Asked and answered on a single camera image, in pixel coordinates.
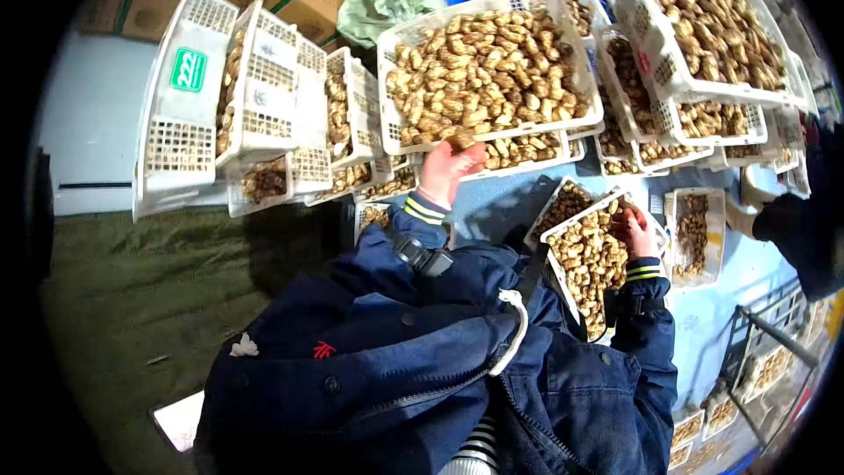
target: button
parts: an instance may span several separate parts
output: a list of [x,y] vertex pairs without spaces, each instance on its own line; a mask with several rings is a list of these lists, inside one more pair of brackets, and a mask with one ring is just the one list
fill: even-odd
[[328,394],[337,394],[340,392],[340,380],[337,376],[328,376],[325,378],[325,392]]

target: left hand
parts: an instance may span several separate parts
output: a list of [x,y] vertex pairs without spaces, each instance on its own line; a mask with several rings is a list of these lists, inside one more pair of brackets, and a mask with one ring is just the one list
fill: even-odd
[[486,144],[475,143],[460,154],[451,155],[451,144],[440,142],[428,153],[417,191],[432,204],[451,209],[460,178],[484,170]]

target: right hand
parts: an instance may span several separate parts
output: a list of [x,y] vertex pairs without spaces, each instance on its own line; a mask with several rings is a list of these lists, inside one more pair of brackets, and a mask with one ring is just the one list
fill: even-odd
[[618,239],[627,244],[627,259],[659,257],[657,235],[644,213],[632,204],[623,204],[623,207],[625,210],[621,219],[613,224],[613,230]]

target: black strap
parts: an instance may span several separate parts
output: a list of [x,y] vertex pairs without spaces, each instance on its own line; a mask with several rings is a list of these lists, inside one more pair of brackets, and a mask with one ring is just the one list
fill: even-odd
[[550,247],[550,245],[543,242],[537,245],[536,250],[530,258],[530,262],[528,262],[527,267],[522,272],[522,278],[519,279],[519,283],[516,285],[516,291],[522,294],[522,302],[525,306],[528,306],[527,304],[530,302],[531,296],[533,296],[533,290],[536,289],[539,280],[542,278],[542,272],[545,269],[545,260],[548,258]]

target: red label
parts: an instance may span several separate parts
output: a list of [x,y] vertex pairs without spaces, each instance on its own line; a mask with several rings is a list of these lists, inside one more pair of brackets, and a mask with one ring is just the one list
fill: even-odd
[[638,50],[637,55],[639,56],[639,66],[645,72],[645,75],[649,76],[651,74],[651,61],[648,60],[647,55],[642,54]]

